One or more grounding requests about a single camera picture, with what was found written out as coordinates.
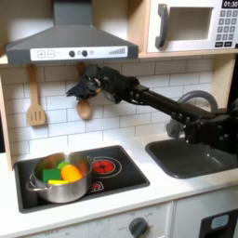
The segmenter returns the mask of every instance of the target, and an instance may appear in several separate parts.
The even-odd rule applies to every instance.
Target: cabinet door
[[[238,209],[238,187],[178,200],[172,238],[198,238],[202,219],[234,209]],[[238,237],[237,228],[233,237]]]

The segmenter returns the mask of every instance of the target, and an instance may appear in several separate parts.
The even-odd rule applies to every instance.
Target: stovetop
[[[82,156],[97,158],[94,160],[90,191],[83,198],[73,203],[80,203],[88,199],[135,190],[150,185],[150,182],[121,146],[106,147],[80,153]],[[31,213],[61,206],[45,201],[35,192],[26,190],[26,182],[39,160],[40,158],[20,161],[15,164],[19,211],[21,213]]]

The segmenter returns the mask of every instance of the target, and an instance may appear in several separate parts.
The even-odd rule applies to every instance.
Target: microwave
[[[238,0],[152,0],[147,51],[238,47]]]

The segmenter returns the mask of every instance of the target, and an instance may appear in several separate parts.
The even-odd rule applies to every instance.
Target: stove knob
[[[135,218],[129,224],[129,230],[134,238],[141,237],[148,230],[148,223],[144,218]]]

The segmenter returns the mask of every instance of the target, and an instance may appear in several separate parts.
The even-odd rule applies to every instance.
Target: hood control knob
[[[135,218],[129,224],[129,230],[134,238],[141,237],[148,228],[148,223],[144,218]]]
[[[69,52],[69,55],[70,55],[70,57],[73,58],[73,57],[75,56],[75,52],[74,52],[74,51],[70,51],[70,52]]]
[[[86,56],[87,56],[87,51],[86,51],[86,50],[83,50],[82,55],[83,55],[84,57],[86,57]]]

